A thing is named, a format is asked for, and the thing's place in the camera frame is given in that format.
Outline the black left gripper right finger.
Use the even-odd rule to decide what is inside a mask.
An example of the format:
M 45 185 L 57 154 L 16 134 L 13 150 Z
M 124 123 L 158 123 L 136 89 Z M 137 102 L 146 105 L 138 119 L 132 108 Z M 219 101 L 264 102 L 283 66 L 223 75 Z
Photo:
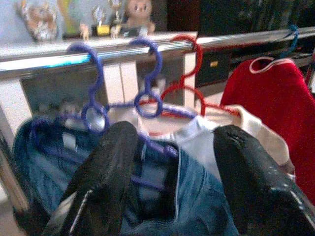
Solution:
M 213 147 L 240 234 L 315 234 L 315 207 L 256 138 L 237 126 L 221 126 L 214 130 Z

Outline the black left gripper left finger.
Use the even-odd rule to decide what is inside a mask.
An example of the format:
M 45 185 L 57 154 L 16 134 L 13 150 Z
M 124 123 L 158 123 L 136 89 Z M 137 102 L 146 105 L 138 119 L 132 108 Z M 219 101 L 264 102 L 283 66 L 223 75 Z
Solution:
M 119 235 L 137 143 L 130 122 L 113 124 L 74 173 L 42 235 Z

